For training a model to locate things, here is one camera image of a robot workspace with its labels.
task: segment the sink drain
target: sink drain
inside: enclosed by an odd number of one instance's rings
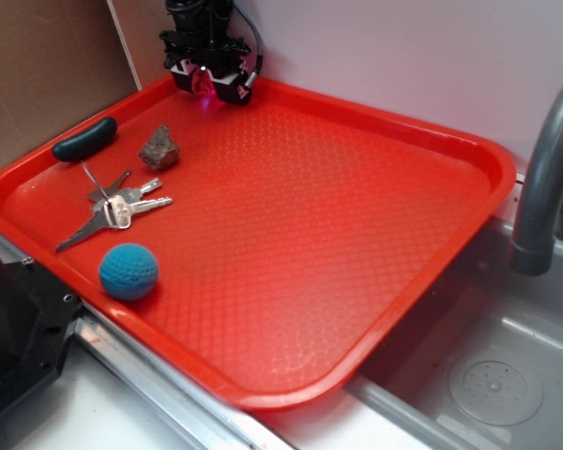
[[[520,424],[542,403],[538,374],[498,350],[470,353],[459,360],[450,371],[449,389],[461,411],[487,425]]]

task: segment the key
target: key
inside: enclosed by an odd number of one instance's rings
[[[173,199],[170,197],[162,197],[156,200],[144,200],[140,202],[128,203],[121,195],[114,195],[110,199],[110,206],[113,208],[111,216],[106,215],[107,221],[111,228],[118,228],[124,230],[131,225],[131,216],[134,214],[144,213],[155,208],[160,208],[171,204]]]
[[[112,228],[111,222],[114,221],[112,213],[113,211],[111,209],[111,205],[105,202],[102,209],[95,211],[94,216],[90,218],[82,228],[56,248],[56,253],[66,250],[75,244],[79,244],[92,234],[95,234],[104,228]]]
[[[112,196],[120,195],[127,203],[136,203],[142,199],[144,194],[147,194],[148,192],[152,192],[153,190],[160,188],[161,186],[162,186],[162,182],[159,180],[159,178],[154,178],[149,182],[144,183],[140,187],[136,187],[136,188],[126,187],[116,192],[115,194],[109,194],[109,195]],[[102,207],[104,206],[104,202],[105,202],[104,199],[100,198],[96,203],[94,203],[94,205],[92,206],[92,210],[98,211],[102,209]]]
[[[124,171],[123,173],[121,173],[121,175],[114,180],[114,182],[108,186],[104,188],[104,192],[106,192],[106,195],[115,195],[119,192],[119,189],[121,188],[121,185],[123,184],[123,181],[131,174],[131,169],[127,169],[126,171]],[[100,191],[95,189],[93,191],[91,191],[89,194],[87,194],[87,200],[91,200],[92,202],[98,202],[102,199],[102,194],[100,194]]]

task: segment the metal edge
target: metal edge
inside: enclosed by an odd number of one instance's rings
[[[193,448],[295,448],[247,413],[212,397],[92,307],[85,307],[76,338]]]

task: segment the tray rim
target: tray rim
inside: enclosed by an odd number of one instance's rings
[[[332,122],[342,123],[345,126],[380,134],[385,137],[391,134],[389,136],[391,139],[402,143],[411,143],[409,138],[414,136],[427,136],[430,141],[430,147],[422,148],[467,162],[481,169],[487,175],[491,185],[490,195],[469,216],[467,221],[450,238],[450,241],[426,263],[424,269],[433,265],[434,267],[441,267],[441,270],[443,270],[483,226],[496,207],[510,193],[515,183],[515,165],[510,154],[499,144],[485,138],[267,79],[259,81],[258,91],[255,94],[253,100],[272,101],[289,109],[300,110],[302,113],[323,117]],[[54,143],[97,123],[107,115],[113,116],[120,124],[124,123],[135,114],[143,111],[147,106],[156,104],[170,95],[187,94],[178,91],[173,79],[167,76],[146,89],[88,118],[76,127],[53,138],[25,157],[7,166],[0,171],[0,203],[17,186],[37,176],[46,167],[57,163],[51,152]],[[335,112],[333,117],[329,117],[330,108]],[[449,152],[447,152],[446,148],[440,148],[442,144],[446,145],[447,143],[449,143],[447,145],[450,148]],[[33,239],[21,233],[16,224],[1,215],[0,233],[16,247],[44,264],[60,278],[65,278],[69,285],[77,282],[75,285],[83,286],[81,289],[76,289],[82,298],[86,299],[95,308],[99,308],[109,319],[119,323],[126,332],[130,332],[135,338],[143,342],[144,345],[152,348],[153,351],[170,361],[177,369],[186,372],[184,366],[187,366],[187,364],[201,366],[201,378],[196,381],[211,391],[212,394],[245,410],[276,410],[295,406],[319,397],[325,392],[342,385],[358,368],[358,363],[364,360],[367,354],[373,350],[375,345],[388,332],[388,324],[377,318],[367,333],[355,342],[340,364],[336,365],[323,378],[290,392],[255,392],[240,386],[214,367],[204,367],[204,360],[199,355],[193,353],[171,337],[164,336],[154,325],[141,321],[139,318],[133,317],[133,315],[129,315],[123,322],[120,322],[116,317],[109,314],[108,311],[103,311],[101,307],[97,307],[90,300],[97,293],[84,285],[84,278],[79,277],[65,263],[55,258],[51,249],[40,246]],[[418,295],[439,275],[436,271],[425,272],[424,270],[423,273],[418,274],[416,279],[408,284],[392,302],[387,312],[396,312],[402,317],[416,303]],[[405,302],[397,301],[403,296],[405,298],[410,296],[415,298],[415,300],[408,302],[408,307],[405,307]],[[115,302],[115,300],[109,299],[103,293],[100,295],[99,300],[100,302],[105,302],[107,309],[109,303],[114,304]],[[195,379],[192,370],[186,373]],[[217,386],[215,392],[213,392],[213,386]]]

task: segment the white wall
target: white wall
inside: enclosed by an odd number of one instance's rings
[[[268,78],[489,138],[520,172],[563,84],[563,0],[237,1]],[[163,0],[148,5],[173,28]],[[230,35],[251,41],[237,14]]]

